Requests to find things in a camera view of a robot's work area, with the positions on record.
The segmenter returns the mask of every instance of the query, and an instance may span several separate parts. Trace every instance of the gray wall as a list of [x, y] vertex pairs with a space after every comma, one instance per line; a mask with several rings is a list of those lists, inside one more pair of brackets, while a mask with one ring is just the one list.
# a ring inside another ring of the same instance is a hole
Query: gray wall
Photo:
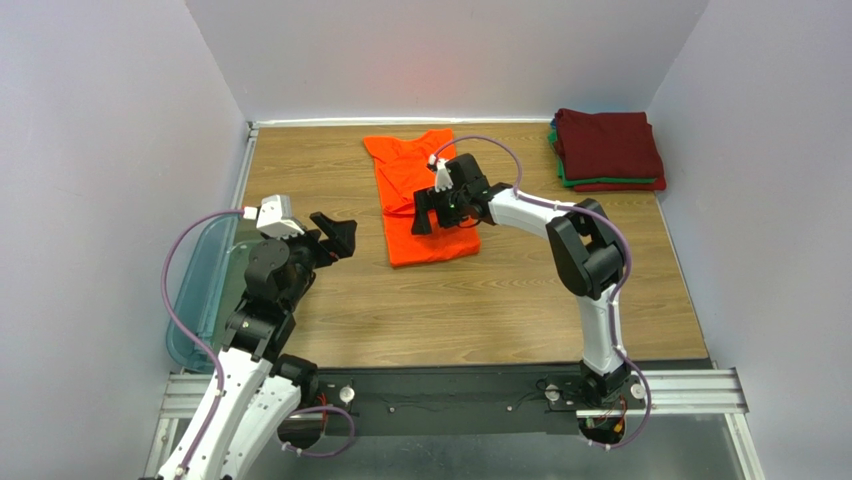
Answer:
[[849, 478], [852, 3], [713, 0], [650, 108], [666, 220], [768, 478]]
[[707, 0], [189, 0], [250, 120], [647, 108]]
[[136, 478], [171, 366], [162, 258], [228, 203], [244, 118], [182, 2], [8, 3], [0, 477]]

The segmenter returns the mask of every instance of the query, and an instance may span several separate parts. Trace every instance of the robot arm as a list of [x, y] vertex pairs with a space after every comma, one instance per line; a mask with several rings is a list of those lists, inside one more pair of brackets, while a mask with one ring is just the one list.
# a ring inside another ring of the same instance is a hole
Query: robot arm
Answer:
[[[602, 404], [630, 375], [613, 349], [613, 338], [621, 345], [617, 299], [613, 301], [614, 332], [608, 316], [607, 301], [624, 268], [614, 233], [589, 216], [540, 205], [552, 202], [535, 202], [544, 199], [516, 195], [511, 185], [490, 185], [470, 154], [430, 159], [429, 167], [436, 173], [435, 187], [415, 192], [413, 234], [431, 233], [429, 212], [434, 211], [441, 228], [472, 219], [519, 228], [549, 241], [559, 279], [577, 297], [580, 308], [584, 341], [580, 393], [590, 404]], [[576, 206], [605, 215], [594, 200]]]
[[[316, 398], [317, 366], [280, 352], [296, 324], [293, 312], [316, 278], [314, 270], [354, 253], [356, 223], [314, 213], [310, 218], [319, 230], [309, 230], [292, 216], [283, 195], [246, 209], [246, 218], [257, 219], [264, 240], [250, 253], [246, 290], [226, 325], [218, 355], [223, 387], [214, 375], [158, 479], [243, 478], [278, 425]], [[320, 239], [323, 233], [327, 238]], [[214, 402], [218, 409], [209, 418]], [[196, 442], [205, 424], [206, 433]], [[190, 449], [194, 454], [185, 465]]]

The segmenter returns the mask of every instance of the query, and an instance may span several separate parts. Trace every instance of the wooden tabletop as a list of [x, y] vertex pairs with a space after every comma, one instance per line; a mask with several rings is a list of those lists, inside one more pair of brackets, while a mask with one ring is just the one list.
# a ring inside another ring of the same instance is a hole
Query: wooden tabletop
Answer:
[[[556, 276], [548, 243], [509, 227], [478, 227], [478, 255], [391, 268], [373, 161], [363, 138], [414, 139], [440, 126], [292, 127], [260, 130], [245, 204], [287, 194], [302, 221], [322, 211], [358, 221], [352, 258], [317, 271], [284, 351], [323, 367], [578, 361], [583, 341], [574, 296]], [[627, 236], [634, 273], [621, 295], [624, 343], [639, 360], [706, 358], [669, 237], [652, 193], [578, 195], [561, 186], [546, 124], [454, 125], [483, 134], [524, 162], [521, 189], [562, 201], [591, 196]], [[479, 141], [474, 154], [491, 183], [514, 181], [515, 165]]]

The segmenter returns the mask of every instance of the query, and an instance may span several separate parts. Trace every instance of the green folded shirt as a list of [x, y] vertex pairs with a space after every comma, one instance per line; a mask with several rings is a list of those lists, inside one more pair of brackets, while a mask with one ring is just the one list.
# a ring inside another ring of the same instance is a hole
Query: green folded shirt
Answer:
[[[547, 135], [547, 142], [550, 144], [550, 148], [553, 148], [553, 144], [556, 143], [558, 137], [556, 136], [556, 129], [550, 131], [550, 134]], [[618, 178], [618, 177], [598, 177], [598, 178], [584, 178], [580, 180], [570, 180], [565, 178], [565, 171], [562, 167], [562, 159], [559, 158], [559, 155], [556, 155], [556, 165], [557, 174], [559, 178], [562, 179], [563, 187], [573, 187], [574, 185], [586, 185], [590, 183], [654, 183], [656, 178]]]

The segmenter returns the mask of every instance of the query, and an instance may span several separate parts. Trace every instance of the orange cloth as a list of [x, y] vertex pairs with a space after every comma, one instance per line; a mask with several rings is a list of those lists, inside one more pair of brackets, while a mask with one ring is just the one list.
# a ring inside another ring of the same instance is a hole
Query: orange cloth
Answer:
[[[364, 146], [375, 162], [388, 256], [393, 267], [452, 260], [479, 252], [481, 242], [475, 228], [441, 228], [435, 212], [429, 213], [431, 235], [411, 234], [414, 192], [435, 185], [435, 174], [426, 168], [429, 155], [452, 139], [450, 129], [430, 130], [411, 141], [364, 138]], [[441, 152], [443, 158], [455, 156], [454, 145]]]

